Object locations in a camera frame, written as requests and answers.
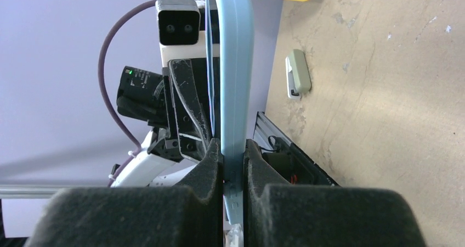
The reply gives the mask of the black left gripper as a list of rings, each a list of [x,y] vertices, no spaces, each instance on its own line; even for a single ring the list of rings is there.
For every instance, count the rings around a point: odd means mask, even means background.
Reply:
[[[183,157],[198,163],[212,139],[207,61],[170,60],[168,71],[169,78],[125,66],[117,91],[117,111],[152,127],[148,154],[173,162]]]

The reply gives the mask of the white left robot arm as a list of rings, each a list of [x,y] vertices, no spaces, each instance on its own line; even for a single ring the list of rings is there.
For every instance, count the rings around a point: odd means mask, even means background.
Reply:
[[[117,90],[120,115],[151,130],[131,161],[112,170],[112,187],[146,187],[174,164],[199,163],[214,134],[205,58],[174,59],[161,74],[126,66]]]

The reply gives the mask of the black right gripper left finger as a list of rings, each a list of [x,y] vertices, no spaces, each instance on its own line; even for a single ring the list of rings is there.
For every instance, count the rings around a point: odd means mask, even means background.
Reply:
[[[27,246],[222,246],[219,140],[173,186],[56,193]]]

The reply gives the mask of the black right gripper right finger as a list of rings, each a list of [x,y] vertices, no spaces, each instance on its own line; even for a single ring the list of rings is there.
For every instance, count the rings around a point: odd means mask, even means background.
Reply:
[[[425,246],[406,200],[386,189],[293,185],[248,140],[245,246]]]

